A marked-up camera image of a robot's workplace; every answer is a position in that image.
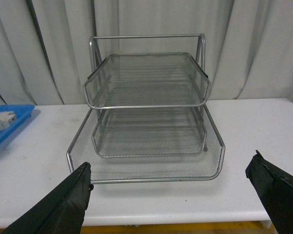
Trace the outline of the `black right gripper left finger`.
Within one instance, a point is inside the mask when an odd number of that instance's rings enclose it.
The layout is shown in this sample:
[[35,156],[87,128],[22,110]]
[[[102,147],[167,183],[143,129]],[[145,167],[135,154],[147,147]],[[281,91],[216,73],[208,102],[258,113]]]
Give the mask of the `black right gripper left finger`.
[[3,234],[79,234],[91,191],[91,165],[84,162]]

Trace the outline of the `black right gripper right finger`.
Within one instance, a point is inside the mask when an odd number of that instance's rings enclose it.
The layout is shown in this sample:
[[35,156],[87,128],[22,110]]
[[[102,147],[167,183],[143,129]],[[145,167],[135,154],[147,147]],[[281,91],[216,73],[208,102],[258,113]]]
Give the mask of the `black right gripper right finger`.
[[293,176],[265,160],[259,151],[245,173],[276,231],[293,234]]

